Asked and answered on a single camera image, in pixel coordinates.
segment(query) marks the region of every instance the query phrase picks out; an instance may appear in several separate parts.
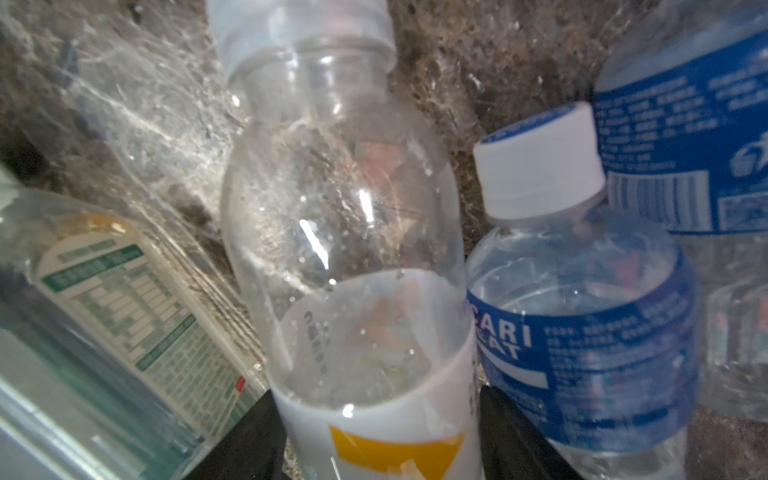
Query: bottle cap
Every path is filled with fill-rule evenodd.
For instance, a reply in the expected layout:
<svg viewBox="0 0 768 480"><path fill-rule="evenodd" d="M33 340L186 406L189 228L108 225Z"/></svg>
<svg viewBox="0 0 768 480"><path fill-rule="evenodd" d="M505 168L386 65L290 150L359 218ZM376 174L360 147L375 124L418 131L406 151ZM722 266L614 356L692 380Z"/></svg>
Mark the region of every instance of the bottle cap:
<svg viewBox="0 0 768 480"><path fill-rule="evenodd" d="M605 185L592 107L583 101L502 128L473 151L485 213L492 219L553 214Z"/></svg>
<svg viewBox="0 0 768 480"><path fill-rule="evenodd" d="M386 0L207 0L208 23L230 79L255 54L302 43L367 39L392 52L395 34Z"/></svg>

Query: bottle bottom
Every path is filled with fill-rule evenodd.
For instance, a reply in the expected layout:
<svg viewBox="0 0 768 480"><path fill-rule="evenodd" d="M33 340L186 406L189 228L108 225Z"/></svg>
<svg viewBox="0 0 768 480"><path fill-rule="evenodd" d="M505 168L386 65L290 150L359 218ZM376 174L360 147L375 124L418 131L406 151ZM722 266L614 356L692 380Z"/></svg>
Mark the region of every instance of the bottle bottom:
<svg viewBox="0 0 768 480"><path fill-rule="evenodd" d="M592 452L549 441L584 480L686 480L687 429L634 453Z"/></svg>
<svg viewBox="0 0 768 480"><path fill-rule="evenodd" d="M373 406L315 407L272 382L304 478L481 478L475 348L470 329L444 366L406 394Z"/></svg>

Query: plastic bottle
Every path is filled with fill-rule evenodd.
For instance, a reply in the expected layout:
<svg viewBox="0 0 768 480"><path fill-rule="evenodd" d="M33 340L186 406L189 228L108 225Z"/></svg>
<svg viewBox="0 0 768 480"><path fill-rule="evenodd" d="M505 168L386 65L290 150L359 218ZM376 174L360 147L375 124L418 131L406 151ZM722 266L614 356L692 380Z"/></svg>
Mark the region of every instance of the plastic bottle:
<svg viewBox="0 0 768 480"><path fill-rule="evenodd" d="M479 478L458 194L438 139L387 90L386 2L207 5L253 108L223 236L304 475Z"/></svg>
<svg viewBox="0 0 768 480"><path fill-rule="evenodd" d="M768 6L665 0L595 87L614 208L678 235L702 277L699 402L768 421Z"/></svg>
<svg viewBox="0 0 768 480"><path fill-rule="evenodd" d="M180 478L255 403L206 322L131 222L0 170L10 472Z"/></svg>
<svg viewBox="0 0 768 480"><path fill-rule="evenodd" d="M683 480L694 274L660 226L601 204L589 104L491 134L475 163L496 225L467 262L489 382L585 478Z"/></svg>

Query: black plastic part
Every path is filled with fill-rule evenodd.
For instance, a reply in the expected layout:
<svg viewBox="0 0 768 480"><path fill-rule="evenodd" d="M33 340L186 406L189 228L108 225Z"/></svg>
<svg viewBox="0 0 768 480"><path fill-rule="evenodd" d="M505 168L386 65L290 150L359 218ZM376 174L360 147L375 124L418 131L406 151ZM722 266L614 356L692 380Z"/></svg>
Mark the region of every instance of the black plastic part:
<svg viewBox="0 0 768 480"><path fill-rule="evenodd" d="M286 431L265 393L184 480L291 480L283 474Z"/></svg>
<svg viewBox="0 0 768 480"><path fill-rule="evenodd" d="M480 390L486 480L584 480L501 390Z"/></svg>

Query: yellow stripe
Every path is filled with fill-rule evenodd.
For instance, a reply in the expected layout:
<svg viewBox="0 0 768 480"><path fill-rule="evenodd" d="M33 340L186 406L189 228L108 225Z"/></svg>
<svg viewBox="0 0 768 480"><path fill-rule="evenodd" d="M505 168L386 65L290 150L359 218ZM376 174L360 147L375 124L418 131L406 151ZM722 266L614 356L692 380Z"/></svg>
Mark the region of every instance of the yellow stripe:
<svg viewBox="0 0 768 480"><path fill-rule="evenodd" d="M339 458L375 472L442 480L464 442L464 433L430 443L389 443L365 439L335 427L331 437Z"/></svg>

